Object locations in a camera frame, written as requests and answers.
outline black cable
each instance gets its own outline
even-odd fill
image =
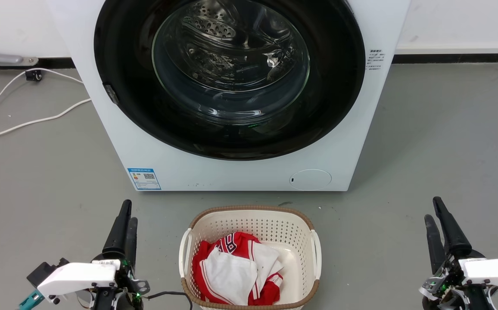
[[[188,302],[190,302],[190,310],[192,310],[192,308],[193,308],[192,300],[188,297],[188,294],[186,294],[184,292],[160,292],[160,293],[153,294],[153,295],[150,295],[147,297],[143,296],[143,298],[150,300],[152,298],[158,298],[159,296],[163,296],[163,295],[184,295],[184,296],[186,296],[186,298],[188,298]]]

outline basket bottom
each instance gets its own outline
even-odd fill
[[[290,245],[279,242],[261,242],[280,253],[278,260],[283,264],[280,271],[284,281],[280,286],[280,300],[275,304],[290,304],[302,300],[302,270],[300,262],[294,255],[296,250]]]

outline basket handle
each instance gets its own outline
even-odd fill
[[[180,241],[180,251],[178,252],[178,271],[180,271],[181,278],[186,277],[186,273],[188,273],[188,264],[186,261],[188,260],[187,256],[190,253],[190,245],[192,245],[191,232],[192,228],[188,228],[182,236],[182,241]]]
[[[314,276],[316,280],[320,280],[322,275],[322,245],[320,245],[320,238],[314,229],[310,231],[312,238],[312,260],[314,261]]]

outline white wall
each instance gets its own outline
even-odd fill
[[[68,57],[44,0],[0,0],[0,53]],[[498,53],[498,0],[413,0],[397,53]]]

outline washing machine door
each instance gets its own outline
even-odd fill
[[[183,151],[257,160],[335,128],[364,77],[344,0],[106,0],[95,58],[111,100]]]

